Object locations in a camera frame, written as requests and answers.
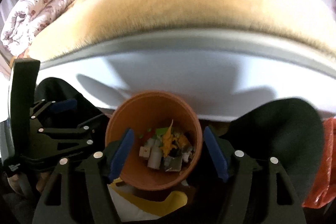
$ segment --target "fluffy yellow blanket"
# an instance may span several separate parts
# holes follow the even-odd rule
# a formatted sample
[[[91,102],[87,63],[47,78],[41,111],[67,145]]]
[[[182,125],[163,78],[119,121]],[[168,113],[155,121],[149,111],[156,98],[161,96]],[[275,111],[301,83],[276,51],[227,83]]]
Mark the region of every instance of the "fluffy yellow blanket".
[[[120,36],[185,27],[272,34],[336,56],[336,22],[319,0],[76,0],[37,35],[29,56],[47,61]]]

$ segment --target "floral blanket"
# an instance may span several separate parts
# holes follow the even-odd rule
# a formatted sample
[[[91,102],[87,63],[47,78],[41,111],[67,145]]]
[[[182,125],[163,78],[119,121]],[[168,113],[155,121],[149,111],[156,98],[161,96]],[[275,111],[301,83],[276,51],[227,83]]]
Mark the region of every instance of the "floral blanket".
[[[11,10],[0,39],[11,53],[18,56],[31,40],[62,14],[74,0],[19,0]]]

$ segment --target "silver screw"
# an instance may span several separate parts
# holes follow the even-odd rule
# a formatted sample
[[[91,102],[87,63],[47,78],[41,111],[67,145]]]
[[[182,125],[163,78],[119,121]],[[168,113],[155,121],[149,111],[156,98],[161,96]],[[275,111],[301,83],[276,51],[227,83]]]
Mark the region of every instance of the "silver screw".
[[[67,158],[62,158],[62,159],[60,159],[59,163],[60,163],[60,165],[67,164],[68,163],[68,159]]]
[[[271,163],[273,163],[273,164],[277,164],[277,163],[279,162],[279,160],[278,160],[276,157],[271,157],[269,160],[270,160]]]
[[[99,159],[99,158],[101,158],[102,156],[103,156],[103,152],[100,152],[100,151],[95,152],[95,153],[93,154],[93,157],[96,158],[96,159]]]
[[[235,155],[239,158],[244,157],[244,152],[242,150],[236,150]]]

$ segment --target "bucket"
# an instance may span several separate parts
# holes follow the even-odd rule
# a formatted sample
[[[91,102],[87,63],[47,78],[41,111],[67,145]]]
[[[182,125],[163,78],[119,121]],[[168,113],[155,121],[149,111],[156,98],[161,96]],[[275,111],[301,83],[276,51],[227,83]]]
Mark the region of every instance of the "bucket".
[[[168,127],[174,120],[188,132],[188,139],[195,148],[194,158],[183,165],[180,172],[165,172],[147,167],[147,161],[139,157],[144,145],[141,138],[148,129]],[[185,180],[201,155],[202,130],[196,113],[181,98],[168,92],[145,91],[126,100],[113,113],[107,126],[105,145],[121,138],[127,128],[135,134],[133,147],[121,171],[120,178],[141,190],[156,191],[173,187]]]

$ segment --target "red plastic bag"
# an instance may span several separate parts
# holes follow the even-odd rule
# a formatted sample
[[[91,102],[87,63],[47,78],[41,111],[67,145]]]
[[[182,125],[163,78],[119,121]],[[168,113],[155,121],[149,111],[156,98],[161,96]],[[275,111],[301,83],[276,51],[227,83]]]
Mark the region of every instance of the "red plastic bag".
[[[318,209],[336,197],[336,119],[325,120],[323,128],[324,148],[321,165],[302,204],[303,207]]]

